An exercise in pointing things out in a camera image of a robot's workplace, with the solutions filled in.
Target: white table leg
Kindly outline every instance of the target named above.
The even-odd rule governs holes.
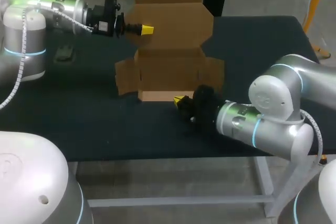
[[[77,168],[78,168],[78,162],[68,162],[68,167],[69,170],[76,175],[77,173]]]
[[[273,182],[269,173],[266,157],[254,157],[254,163],[257,170],[259,185],[263,195],[271,195],[273,193]]]
[[[315,156],[307,156],[300,164],[290,163],[274,188],[274,202],[265,204],[266,217],[278,216],[286,204],[302,189],[311,172]]]

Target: black mat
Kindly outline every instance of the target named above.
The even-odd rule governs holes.
[[[214,27],[203,48],[208,56],[225,60],[224,96],[229,100],[249,102],[251,82],[281,56],[295,53],[317,61],[294,17],[223,17],[215,19]],[[56,48],[66,42],[75,46],[75,61],[55,64]],[[68,161],[266,155],[224,136],[197,134],[172,102],[141,103],[136,94],[118,97],[114,63],[136,50],[125,39],[53,33],[47,44],[45,76],[23,83],[0,112],[0,130],[43,136]],[[1,89],[0,98],[9,91]],[[324,152],[336,153],[336,112],[306,101],[302,108],[319,124]]]

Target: unfolded cardboard box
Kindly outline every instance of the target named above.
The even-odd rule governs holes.
[[[119,95],[138,91],[142,101],[173,101],[192,96],[200,84],[220,91],[224,62],[201,49],[214,22],[202,0],[135,0],[125,21],[153,26],[154,34],[128,35],[138,50],[115,64]]]

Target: brown cardboard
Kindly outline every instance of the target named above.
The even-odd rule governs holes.
[[[219,91],[224,62],[201,49],[213,19],[202,0],[135,0],[126,23],[153,26],[154,34],[127,35],[139,49],[133,59],[115,64],[119,95],[138,91],[142,101],[172,101],[192,95],[200,84]]]

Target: metal cylinder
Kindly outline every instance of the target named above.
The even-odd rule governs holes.
[[[275,123],[261,119],[259,114],[254,107],[228,102],[218,113],[217,130],[274,156],[293,162],[304,160],[313,140],[311,126]]]
[[[86,13],[88,6],[82,0],[0,0],[0,20],[3,18],[6,9],[11,5],[29,5],[38,8],[39,5],[54,8],[66,14],[72,19],[86,24]],[[72,22],[47,10],[40,10],[45,16],[48,28],[61,28],[75,34],[81,33],[82,29],[76,27]]]
[[[47,139],[0,132],[1,224],[93,224],[62,152]]]
[[[69,171],[63,198],[43,224],[93,224],[93,215],[75,176]]]
[[[0,84],[15,82],[22,53],[23,10],[27,6],[12,5],[4,14],[4,48],[0,58]],[[26,10],[26,58],[22,81],[35,80],[45,72],[46,21],[41,13]]]
[[[319,177],[316,175],[304,189],[282,210],[278,224],[332,224],[319,194]]]

